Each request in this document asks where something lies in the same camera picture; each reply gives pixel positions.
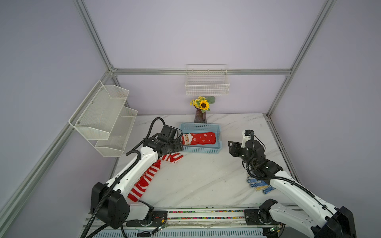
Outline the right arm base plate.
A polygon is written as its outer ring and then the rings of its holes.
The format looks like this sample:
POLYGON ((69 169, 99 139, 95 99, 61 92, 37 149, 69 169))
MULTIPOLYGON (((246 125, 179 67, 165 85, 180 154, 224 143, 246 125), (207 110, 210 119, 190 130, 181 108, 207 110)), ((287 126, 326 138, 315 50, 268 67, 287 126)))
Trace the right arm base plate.
POLYGON ((269 226, 280 225, 280 222, 273 220, 269 212, 260 209, 245 209, 244 217, 248 226, 269 226))

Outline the red snowflake santa sock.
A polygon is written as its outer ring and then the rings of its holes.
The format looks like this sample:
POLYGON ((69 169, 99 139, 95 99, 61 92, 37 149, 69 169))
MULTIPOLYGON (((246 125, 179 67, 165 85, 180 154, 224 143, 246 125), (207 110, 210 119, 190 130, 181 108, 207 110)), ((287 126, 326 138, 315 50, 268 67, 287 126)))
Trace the red snowflake santa sock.
POLYGON ((216 135, 213 132, 187 133, 182 135, 182 144, 185 146, 213 145, 216 141, 216 135))

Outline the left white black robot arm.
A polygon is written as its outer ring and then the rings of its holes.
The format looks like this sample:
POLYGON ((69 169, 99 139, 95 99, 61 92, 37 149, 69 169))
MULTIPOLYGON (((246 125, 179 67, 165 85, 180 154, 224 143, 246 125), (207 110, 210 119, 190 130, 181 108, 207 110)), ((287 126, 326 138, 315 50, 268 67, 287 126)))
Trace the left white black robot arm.
POLYGON ((82 238, 88 238, 89 230, 95 219, 104 222, 105 227, 119 229, 124 223, 141 221, 143 225, 151 224, 154 215, 153 206, 140 200, 134 202, 128 197, 142 175, 161 157, 183 150, 183 132, 167 124, 160 133, 148 133, 127 156, 134 154, 134 159, 116 176, 106 183, 98 182, 91 192, 91 217, 87 222, 82 238))

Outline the light blue plastic basket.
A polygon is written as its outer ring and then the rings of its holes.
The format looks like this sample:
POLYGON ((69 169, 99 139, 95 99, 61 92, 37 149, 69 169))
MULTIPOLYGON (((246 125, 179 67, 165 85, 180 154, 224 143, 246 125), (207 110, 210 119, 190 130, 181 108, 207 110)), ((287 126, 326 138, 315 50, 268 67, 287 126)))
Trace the light blue plastic basket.
POLYGON ((218 154, 221 150, 220 126, 217 124, 182 123, 180 129, 184 134, 214 133, 216 141, 212 144, 184 145, 184 152, 218 154))

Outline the red white striped sock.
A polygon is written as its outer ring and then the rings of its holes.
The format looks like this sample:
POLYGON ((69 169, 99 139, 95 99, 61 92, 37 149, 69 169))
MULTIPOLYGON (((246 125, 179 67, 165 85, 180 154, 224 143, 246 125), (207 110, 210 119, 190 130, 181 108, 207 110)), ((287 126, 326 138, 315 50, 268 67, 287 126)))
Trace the red white striped sock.
POLYGON ((164 155, 161 159, 158 159, 154 164, 152 164, 140 177, 138 182, 134 185, 132 190, 128 194, 128 199, 132 202, 138 202, 141 197, 146 192, 149 184, 152 182, 154 176, 161 169, 161 162, 170 162, 172 164, 177 163, 184 157, 181 153, 173 153, 164 155))

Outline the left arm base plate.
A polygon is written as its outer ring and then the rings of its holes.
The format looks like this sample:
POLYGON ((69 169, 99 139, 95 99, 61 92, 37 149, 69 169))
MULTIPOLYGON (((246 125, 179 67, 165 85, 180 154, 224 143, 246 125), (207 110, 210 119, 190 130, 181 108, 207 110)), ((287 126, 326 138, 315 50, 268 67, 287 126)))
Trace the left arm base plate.
POLYGON ((159 227, 167 221, 168 211, 153 210, 143 220, 132 220, 124 223, 126 227, 159 227))

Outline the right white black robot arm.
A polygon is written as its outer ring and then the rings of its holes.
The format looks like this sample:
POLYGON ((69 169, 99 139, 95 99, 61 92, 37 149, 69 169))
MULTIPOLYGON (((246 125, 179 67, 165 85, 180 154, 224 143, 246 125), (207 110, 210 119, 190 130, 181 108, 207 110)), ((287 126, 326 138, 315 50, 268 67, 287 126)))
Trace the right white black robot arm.
POLYGON ((247 130, 242 142, 228 142, 229 154, 242 159, 250 177, 265 182, 298 205, 304 214, 286 208, 275 199, 266 200, 259 208, 256 221, 263 225, 282 223, 309 238, 355 238, 353 213, 319 198, 295 181, 284 169, 266 158, 265 147, 247 130))

